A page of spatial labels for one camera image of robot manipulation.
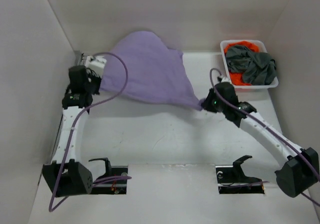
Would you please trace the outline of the purple t-shirt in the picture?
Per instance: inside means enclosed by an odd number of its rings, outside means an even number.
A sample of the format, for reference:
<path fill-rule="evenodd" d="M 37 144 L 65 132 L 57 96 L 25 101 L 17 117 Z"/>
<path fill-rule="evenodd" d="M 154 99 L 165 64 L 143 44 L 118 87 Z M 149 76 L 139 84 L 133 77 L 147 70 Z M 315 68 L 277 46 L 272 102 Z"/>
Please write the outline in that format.
<path fill-rule="evenodd" d="M 183 53 L 169 49 L 153 32 L 133 32 L 106 57 L 100 89 L 152 103 L 201 110 L 183 65 Z"/>

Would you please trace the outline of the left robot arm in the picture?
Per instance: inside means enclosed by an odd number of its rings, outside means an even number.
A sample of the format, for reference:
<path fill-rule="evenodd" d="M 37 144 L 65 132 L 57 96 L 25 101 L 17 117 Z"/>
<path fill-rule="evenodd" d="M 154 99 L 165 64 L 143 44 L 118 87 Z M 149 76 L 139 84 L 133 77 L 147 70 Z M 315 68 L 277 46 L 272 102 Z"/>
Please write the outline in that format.
<path fill-rule="evenodd" d="M 89 194 L 97 179 L 107 183 L 112 170 L 104 160 L 81 158 L 82 137 L 89 117 L 86 110 L 98 92 L 96 79 L 85 66 L 73 66 L 68 71 L 70 84 L 62 99 L 62 126 L 58 145 L 50 164 L 42 174 L 54 197 Z"/>

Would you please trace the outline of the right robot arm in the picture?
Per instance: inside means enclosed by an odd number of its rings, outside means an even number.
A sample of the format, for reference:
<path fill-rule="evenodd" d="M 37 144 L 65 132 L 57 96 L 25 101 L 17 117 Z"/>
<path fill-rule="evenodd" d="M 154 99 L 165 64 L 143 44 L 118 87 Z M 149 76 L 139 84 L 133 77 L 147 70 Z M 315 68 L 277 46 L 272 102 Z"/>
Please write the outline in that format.
<path fill-rule="evenodd" d="M 220 82 L 210 88 L 201 107 L 212 113 L 222 113 L 236 127 L 248 133 L 276 160 L 275 182 L 289 197 L 297 197 L 319 182 L 319 155 L 287 140 L 269 125 L 248 102 L 240 102 L 235 88 L 229 82 Z"/>

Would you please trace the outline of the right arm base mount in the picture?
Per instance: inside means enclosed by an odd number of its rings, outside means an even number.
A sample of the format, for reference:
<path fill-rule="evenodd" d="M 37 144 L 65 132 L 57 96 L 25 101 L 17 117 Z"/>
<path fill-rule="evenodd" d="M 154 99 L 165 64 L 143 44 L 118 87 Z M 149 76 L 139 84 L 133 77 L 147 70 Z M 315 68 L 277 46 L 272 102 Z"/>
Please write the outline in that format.
<path fill-rule="evenodd" d="M 232 164 L 216 165 L 219 194 L 264 194 L 264 182 L 256 177 L 245 175 L 242 164 L 252 158 L 244 155 Z"/>

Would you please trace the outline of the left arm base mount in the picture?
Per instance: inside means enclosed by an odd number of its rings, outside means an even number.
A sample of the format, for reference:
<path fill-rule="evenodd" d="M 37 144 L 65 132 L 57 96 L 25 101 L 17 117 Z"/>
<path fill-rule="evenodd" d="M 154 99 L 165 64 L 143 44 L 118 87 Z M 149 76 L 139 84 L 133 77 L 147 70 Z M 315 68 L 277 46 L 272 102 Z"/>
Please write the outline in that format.
<path fill-rule="evenodd" d="M 84 162 L 91 173 L 88 178 L 90 195 L 122 195 L 127 193 L 128 167 L 112 166 L 108 158 L 94 158 Z"/>

